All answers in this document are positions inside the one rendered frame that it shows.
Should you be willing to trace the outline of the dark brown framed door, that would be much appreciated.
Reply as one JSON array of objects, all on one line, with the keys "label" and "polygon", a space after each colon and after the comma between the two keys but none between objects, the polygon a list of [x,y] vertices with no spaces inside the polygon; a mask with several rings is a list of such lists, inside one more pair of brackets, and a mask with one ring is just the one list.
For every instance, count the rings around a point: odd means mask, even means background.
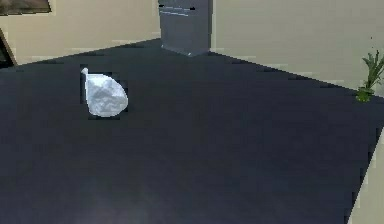
[{"label": "dark brown framed door", "polygon": [[6,40],[4,32],[0,28],[0,69],[16,66],[14,54]]}]

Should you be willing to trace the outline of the green house plant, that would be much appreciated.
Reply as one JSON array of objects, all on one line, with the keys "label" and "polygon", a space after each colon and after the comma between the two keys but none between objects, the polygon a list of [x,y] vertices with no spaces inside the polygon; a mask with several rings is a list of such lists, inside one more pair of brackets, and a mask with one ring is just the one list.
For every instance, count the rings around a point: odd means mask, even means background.
[{"label": "green house plant", "polygon": [[381,74],[384,72],[384,54],[380,55],[379,50],[375,54],[369,52],[367,57],[363,57],[362,60],[368,67],[368,76],[363,85],[358,88],[356,100],[369,102],[374,94],[373,86],[381,85]]}]

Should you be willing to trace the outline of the dark framed wall picture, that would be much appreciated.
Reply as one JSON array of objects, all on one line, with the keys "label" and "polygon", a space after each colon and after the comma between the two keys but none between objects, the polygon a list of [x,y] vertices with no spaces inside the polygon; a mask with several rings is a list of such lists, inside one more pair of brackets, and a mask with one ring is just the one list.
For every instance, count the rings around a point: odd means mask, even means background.
[{"label": "dark framed wall picture", "polygon": [[0,16],[50,12],[48,0],[0,0]]}]

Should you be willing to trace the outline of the grey fridge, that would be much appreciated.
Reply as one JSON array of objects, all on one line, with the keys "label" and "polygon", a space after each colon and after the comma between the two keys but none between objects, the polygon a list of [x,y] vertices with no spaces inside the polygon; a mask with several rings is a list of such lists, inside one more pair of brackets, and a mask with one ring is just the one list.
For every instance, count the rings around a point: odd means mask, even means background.
[{"label": "grey fridge", "polygon": [[213,0],[158,0],[164,49],[189,57],[211,48]]}]

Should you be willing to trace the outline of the white tied rubbish bag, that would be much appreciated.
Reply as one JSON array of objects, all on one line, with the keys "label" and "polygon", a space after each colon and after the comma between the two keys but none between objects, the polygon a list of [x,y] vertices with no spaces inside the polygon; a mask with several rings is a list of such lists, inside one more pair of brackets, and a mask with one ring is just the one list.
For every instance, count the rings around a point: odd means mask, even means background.
[{"label": "white tied rubbish bag", "polygon": [[129,105],[129,98],[122,87],[110,76],[81,70],[85,76],[85,99],[91,115],[103,118],[119,115]]}]

